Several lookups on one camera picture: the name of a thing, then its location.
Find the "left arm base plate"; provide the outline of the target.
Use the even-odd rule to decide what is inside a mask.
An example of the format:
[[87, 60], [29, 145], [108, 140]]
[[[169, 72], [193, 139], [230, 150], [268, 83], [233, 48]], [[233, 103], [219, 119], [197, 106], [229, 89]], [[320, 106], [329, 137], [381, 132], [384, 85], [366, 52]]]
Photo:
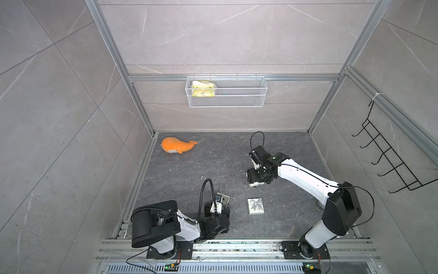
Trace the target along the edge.
[[193, 254], [193, 243], [186, 241], [177, 241], [175, 243], [174, 249], [164, 254], [158, 253], [157, 249], [154, 247], [149, 247], [147, 252], [147, 259], [157, 259], [157, 260], [171, 260], [178, 259], [190, 260]]

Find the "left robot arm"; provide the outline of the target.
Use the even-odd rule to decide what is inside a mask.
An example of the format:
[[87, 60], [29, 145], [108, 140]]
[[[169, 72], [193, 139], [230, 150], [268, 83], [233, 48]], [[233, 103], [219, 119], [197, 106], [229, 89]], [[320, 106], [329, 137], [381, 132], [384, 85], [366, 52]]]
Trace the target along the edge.
[[205, 186], [214, 190], [211, 179], [206, 179], [201, 187], [196, 219], [183, 214], [177, 201], [145, 205], [133, 210], [132, 248], [146, 248], [153, 259], [173, 258], [180, 252], [177, 238], [183, 238], [183, 244], [192, 246], [213, 240], [220, 234], [226, 234], [230, 226], [230, 196], [212, 192], [212, 200], [203, 205]]

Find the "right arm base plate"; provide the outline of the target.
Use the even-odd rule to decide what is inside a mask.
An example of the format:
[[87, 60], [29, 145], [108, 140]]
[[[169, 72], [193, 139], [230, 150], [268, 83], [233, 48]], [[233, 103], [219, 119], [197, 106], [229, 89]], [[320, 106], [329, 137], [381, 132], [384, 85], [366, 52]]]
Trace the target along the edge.
[[319, 248], [314, 248], [310, 244], [301, 243], [300, 241], [282, 241], [279, 250], [283, 253], [285, 259], [330, 259], [327, 245], [324, 244]]

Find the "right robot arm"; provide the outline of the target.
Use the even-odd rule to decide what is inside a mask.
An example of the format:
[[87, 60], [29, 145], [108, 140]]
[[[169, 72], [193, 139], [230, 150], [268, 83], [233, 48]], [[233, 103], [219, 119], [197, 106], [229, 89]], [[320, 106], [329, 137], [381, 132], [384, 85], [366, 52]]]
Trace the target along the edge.
[[321, 204], [321, 220], [298, 242], [298, 250], [303, 258], [312, 259], [327, 242], [346, 235], [350, 229], [360, 225], [357, 220], [362, 215], [362, 209], [357, 190], [370, 195], [366, 189], [348, 182], [340, 184], [328, 180], [302, 167], [289, 156], [283, 153], [271, 155], [261, 146], [252, 150], [249, 157], [254, 165], [246, 172], [251, 187], [282, 178], [302, 188]]

